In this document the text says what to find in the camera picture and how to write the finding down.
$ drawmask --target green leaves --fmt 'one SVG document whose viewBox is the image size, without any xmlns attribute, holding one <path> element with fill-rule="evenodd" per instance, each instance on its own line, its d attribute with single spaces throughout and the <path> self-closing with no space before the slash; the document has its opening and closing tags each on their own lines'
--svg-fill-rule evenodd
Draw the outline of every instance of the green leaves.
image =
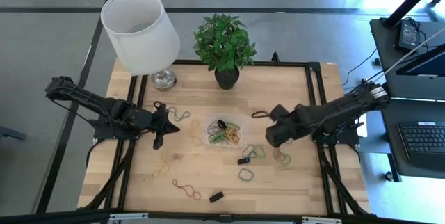
<svg viewBox="0 0 445 224">
<path fill-rule="evenodd" d="M 232 50 L 232 44 L 230 44 L 230 43 L 225 43 L 225 49 L 227 50 L 227 51 L 230 51 L 230 50 Z"/>
<path fill-rule="evenodd" d="M 236 39 L 236 36 L 232 35 L 232 37 L 230 38 L 230 43 L 232 45 L 236 45 L 237 42 L 238 42 L 238 40 Z"/>
<path fill-rule="evenodd" d="M 255 43 L 249 45 L 249 35 L 239 16 L 218 15 L 204 17 L 203 23 L 193 32 L 196 43 L 193 46 L 201 61 L 209 65 L 208 71 L 217 69 L 233 70 L 254 63 L 257 53 Z"/>
</svg>

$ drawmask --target white cable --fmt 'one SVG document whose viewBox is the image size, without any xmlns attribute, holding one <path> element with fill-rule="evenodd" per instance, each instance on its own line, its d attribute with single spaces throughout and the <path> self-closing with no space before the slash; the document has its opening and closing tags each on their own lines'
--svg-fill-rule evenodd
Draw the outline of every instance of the white cable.
<svg viewBox="0 0 445 224">
<path fill-rule="evenodd" d="M 374 83 L 378 81 L 378 79 L 382 78 L 385 74 L 387 74 L 389 71 L 391 71 L 394 67 L 396 67 L 401 61 L 403 61 L 405 58 L 407 58 L 409 55 L 411 55 L 414 51 L 416 51 L 419 47 L 436 37 L 441 32 L 445 31 L 445 28 L 441 29 L 439 32 L 435 33 L 433 36 L 426 39 L 424 42 L 419 44 L 417 47 L 415 47 L 413 50 L 411 50 L 408 54 L 406 54 L 404 57 L 400 58 L 400 60 L 396 61 L 390 68 L 388 68 L 386 71 L 383 72 L 377 79 L 374 80 Z"/>
</svg>

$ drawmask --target power adapter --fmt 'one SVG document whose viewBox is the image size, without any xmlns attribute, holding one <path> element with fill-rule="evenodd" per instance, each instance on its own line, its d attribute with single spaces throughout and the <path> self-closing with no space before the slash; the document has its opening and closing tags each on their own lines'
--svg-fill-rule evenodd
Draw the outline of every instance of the power adapter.
<svg viewBox="0 0 445 224">
<path fill-rule="evenodd" d="M 417 36 L 419 32 L 409 21 L 402 20 L 398 25 L 396 44 L 394 49 L 408 53 L 417 47 Z"/>
</svg>

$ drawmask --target table leg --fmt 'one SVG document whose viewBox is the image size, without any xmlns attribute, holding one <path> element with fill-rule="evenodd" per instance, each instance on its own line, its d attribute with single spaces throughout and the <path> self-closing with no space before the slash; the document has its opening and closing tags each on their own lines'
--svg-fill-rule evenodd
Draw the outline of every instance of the table leg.
<svg viewBox="0 0 445 224">
<path fill-rule="evenodd" d="M 394 157 L 392 154 L 387 154 L 389 167 L 391 167 L 391 172 L 387 172 L 385 179 L 390 182 L 402 182 L 402 177 L 397 173 L 396 163 L 394 162 Z"/>
</svg>

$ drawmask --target wooden tabletop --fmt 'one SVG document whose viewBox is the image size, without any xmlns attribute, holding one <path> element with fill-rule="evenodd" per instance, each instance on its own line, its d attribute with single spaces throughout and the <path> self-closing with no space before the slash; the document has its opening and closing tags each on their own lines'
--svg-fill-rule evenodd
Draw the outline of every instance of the wooden tabletop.
<svg viewBox="0 0 445 224">
<path fill-rule="evenodd" d="M 327 100 L 343 96 L 339 72 L 334 63 L 322 63 L 323 83 Z M 137 211 L 175 211 L 233 214 L 326 214 L 323 183 L 316 146 L 310 136 L 283 144 L 281 151 L 291 156 L 291 163 L 280 165 L 273 158 L 273 147 L 264 135 L 272 121 L 252 119 L 255 111 L 272 110 L 282 104 L 288 110 L 301 103 L 309 105 L 305 70 L 301 67 L 245 67 L 231 90 L 221 90 L 213 72 L 205 65 L 173 65 L 177 75 L 176 86 L 160 92 L 148 83 L 143 108 L 153 111 L 153 102 L 160 101 L 175 106 L 179 113 L 191 112 L 191 117 L 175 122 L 181 131 L 165 136 L 160 150 L 153 150 L 154 134 L 145 134 L 136 143 L 131 165 L 131 175 L 125 200 L 125 209 Z M 111 75 L 107 97 L 125 99 L 131 76 L 116 62 Z M 139 85 L 136 85 L 134 102 Z M 249 164 L 239 166 L 242 147 L 214 147 L 199 145 L 206 138 L 209 115 L 224 113 L 237 115 L 244 129 L 246 144 L 261 145 L 264 159 L 254 158 Z M 192 122 L 199 127 L 190 131 Z M 91 154 L 79 206 L 88 204 L 109 178 L 116 141 L 104 141 Z M 341 178 L 354 199 L 365 209 L 369 204 L 357 154 L 347 145 L 337 146 Z M 248 168 L 254 173 L 250 182 L 238 178 L 238 172 Z M 182 189 L 172 184 L 189 184 L 202 196 L 194 200 Z M 120 183 L 113 198 L 116 206 Z M 225 197 L 209 203 L 209 197 L 222 191 Z M 331 182 L 334 207 L 338 211 L 334 184 Z"/>
</svg>

